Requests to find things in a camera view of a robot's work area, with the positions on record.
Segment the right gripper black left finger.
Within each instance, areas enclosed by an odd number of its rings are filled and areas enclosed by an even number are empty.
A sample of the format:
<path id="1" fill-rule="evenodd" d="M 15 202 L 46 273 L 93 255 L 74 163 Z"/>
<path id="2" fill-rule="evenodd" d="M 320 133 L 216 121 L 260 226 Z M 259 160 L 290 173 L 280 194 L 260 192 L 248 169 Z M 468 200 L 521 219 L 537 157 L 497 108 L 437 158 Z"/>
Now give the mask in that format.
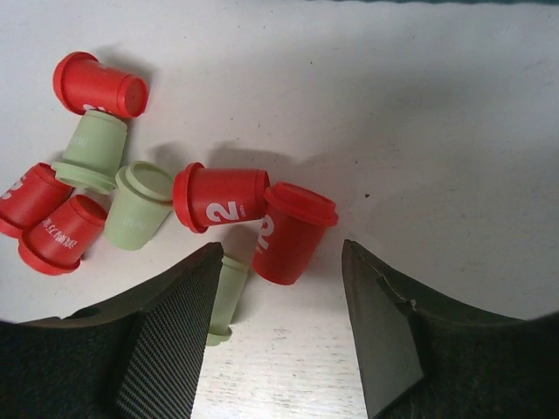
<path id="1" fill-rule="evenodd" d="M 66 318 L 1 325 L 4 418 L 188 418 L 223 248 Z"/>

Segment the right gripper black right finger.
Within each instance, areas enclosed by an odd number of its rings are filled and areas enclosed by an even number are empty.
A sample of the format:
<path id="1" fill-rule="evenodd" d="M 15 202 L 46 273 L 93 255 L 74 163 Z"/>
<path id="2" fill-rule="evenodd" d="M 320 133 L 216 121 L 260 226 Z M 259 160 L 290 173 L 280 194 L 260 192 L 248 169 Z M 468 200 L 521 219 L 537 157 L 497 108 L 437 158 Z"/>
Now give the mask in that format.
<path id="1" fill-rule="evenodd" d="M 452 299 L 346 240 L 342 279 L 370 418 L 555 418 L 558 316 Z"/>

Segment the red capsule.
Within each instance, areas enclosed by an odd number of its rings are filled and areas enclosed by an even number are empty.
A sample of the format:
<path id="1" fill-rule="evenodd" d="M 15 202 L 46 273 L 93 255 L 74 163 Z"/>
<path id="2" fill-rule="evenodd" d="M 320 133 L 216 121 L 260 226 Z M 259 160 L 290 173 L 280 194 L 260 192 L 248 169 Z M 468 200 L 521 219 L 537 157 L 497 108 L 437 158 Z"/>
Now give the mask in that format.
<path id="1" fill-rule="evenodd" d="M 88 52 L 72 52 L 52 75 L 56 97 L 78 115 L 99 110 L 120 118 L 141 115 L 148 104 L 148 85 L 139 76 L 102 64 Z"/>
<path id="2" fill-rule="evenodd" d="M 206 168 L 193 162 L 174 180 L 172 198 L 179 222 L 202 234 L 214 225 L 258 220 L 266 213 L 265 170 Z"/>
<path id="3" fill-rule="evenodd" d="M 37 163 L 1 195 L 1 233 L 19 238 L 57 209 L 73 187 L 56 178 L 44 162 Z"/>
<path id="4" fill-rule="evenodd" d="M 292 285 L 304 273 L 328 228 L 337 225 L 336 203 L 289 182 L 266 189 L 254 271 L 277 285 Z"/>
<path id="5" fill-rule="evenodd" d="M 22 233 L 17 251 L 33 270 L 58 276 L 79 268 L 81 258 L 105 227 L 107 211 L 92 198 L 68 199 L 35 227 Z"/>

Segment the red capsule top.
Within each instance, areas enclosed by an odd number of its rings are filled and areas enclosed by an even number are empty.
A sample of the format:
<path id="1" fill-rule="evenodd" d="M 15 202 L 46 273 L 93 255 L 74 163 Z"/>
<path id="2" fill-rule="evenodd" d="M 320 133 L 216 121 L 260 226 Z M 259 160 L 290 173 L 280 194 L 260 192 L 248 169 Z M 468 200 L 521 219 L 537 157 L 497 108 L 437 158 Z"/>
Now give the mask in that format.
<path id="1" fill-rule="evenodd" d="M 141 115 L 148 104 L 148 85 L 139 76 L 102 64 L 88 52 L 72 52 L 52 75 L 56 97 L 78 115 L 99 110 L 120 118 Z"/>

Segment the teal plastic storage basket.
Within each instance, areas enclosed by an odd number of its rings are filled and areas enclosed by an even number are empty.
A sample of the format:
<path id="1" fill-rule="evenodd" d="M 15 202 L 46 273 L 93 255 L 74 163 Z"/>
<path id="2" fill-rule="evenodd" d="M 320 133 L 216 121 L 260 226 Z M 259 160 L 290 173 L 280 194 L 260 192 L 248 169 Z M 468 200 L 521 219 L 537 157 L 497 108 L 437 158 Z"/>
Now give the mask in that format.
<path id="1" fill-rule="evenodd" d="M 332 2 L 358 2 L 358 3 L 424 3 L 424 4 L 464 4 L 464 5 L 479 5 L 479 4 L 496 4 L 502 6 L 513 6 L 518 4 L 536 4 L 558 7 L 558 0 L 333 0 Z"/>

